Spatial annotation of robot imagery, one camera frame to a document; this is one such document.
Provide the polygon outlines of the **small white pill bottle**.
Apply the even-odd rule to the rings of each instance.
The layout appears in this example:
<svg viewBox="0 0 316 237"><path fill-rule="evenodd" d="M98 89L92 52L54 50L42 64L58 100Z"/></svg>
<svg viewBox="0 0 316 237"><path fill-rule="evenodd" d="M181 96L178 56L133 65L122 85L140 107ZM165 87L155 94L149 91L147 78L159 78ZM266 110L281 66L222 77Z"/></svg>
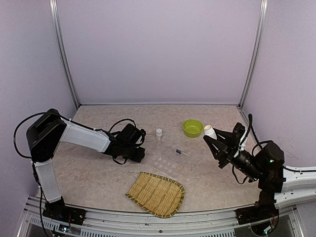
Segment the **small white pill bottle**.
<svg viewBox="0 0 316 237"><path fill-rule="evenodd" d="M204 127L204 134L205 134L205 136L209 136L209 137L217 140L216 132L215 132L214 128L211 125L206 125Z"/></svg>

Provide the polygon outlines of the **white capped pill bottle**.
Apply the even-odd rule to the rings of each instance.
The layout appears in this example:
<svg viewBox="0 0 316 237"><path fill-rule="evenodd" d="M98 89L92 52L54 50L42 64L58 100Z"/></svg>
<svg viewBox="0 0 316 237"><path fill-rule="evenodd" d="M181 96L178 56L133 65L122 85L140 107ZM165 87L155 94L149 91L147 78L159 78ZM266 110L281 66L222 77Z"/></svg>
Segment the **white capped pill bottle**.
<svg viewBox="0 0 316 237"><path fill-rule="evenodd" d="M158 128L158 129L156 129L156 139L157 139L158 141L160 141L161 138L162 138L162 129L161 129L161 128Z"/></svg>

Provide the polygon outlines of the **clear plastic pill organizer box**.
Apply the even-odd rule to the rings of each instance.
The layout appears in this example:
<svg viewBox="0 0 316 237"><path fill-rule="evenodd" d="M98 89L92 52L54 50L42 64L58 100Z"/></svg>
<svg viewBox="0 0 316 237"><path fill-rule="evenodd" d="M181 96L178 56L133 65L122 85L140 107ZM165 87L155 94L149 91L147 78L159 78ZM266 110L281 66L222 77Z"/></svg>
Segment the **clear plastic pill organizer box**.
<svg viewBox="0 0 316 237"><path fill-rule="evenodd" d="M151 166L173 178L184 174L189 155L179 149L167 146L161 155L153 158Z"/></svg>

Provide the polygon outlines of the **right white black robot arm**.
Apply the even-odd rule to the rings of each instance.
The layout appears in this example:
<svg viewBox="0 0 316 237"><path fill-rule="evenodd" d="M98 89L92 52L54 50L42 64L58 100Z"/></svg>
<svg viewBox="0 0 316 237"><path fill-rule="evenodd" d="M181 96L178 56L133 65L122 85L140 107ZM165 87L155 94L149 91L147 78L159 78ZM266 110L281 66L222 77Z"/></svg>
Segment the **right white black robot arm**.
<svg viewBox="0 0 316 237"><path fill-rule="evenodd" d="M232 132L207 125L204 133L203 139L220 168L231 164L250 182L258 182L258 201L236 210L239 224L275 217L281 208L315 200L315 167L284 166L284 152L273 141L265 141L262 150L253 155L244 149L247 138L240 123Z"/></svg>

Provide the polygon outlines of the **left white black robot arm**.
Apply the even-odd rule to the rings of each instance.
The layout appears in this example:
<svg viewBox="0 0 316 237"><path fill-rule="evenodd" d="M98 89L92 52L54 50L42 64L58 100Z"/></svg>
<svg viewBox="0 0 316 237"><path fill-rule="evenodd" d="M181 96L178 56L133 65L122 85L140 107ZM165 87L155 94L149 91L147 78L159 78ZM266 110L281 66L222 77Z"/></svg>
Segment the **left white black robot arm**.
<svg viewBox="0 0 316 237"><path fill-rule="evenodd" d="M52 160L62 143L105 154L116 164L119 164L118 158L123 159L123 164L128 160L140 163L145 156L142 145L146 131L138 129L132 119L126 119L128 124L121 131L114 132L111 129L106 131L88 127L62 116L56 109L49 109L22 120L13 135L16 136L20 126L34 117L38 119L26 131L30 155L23 155L19 150L16 152L20 157L31 161L33 176L42 198L45 199L45 217L56 216L63 220L75 212L74 208L65 205L53 168Z"/></svg>

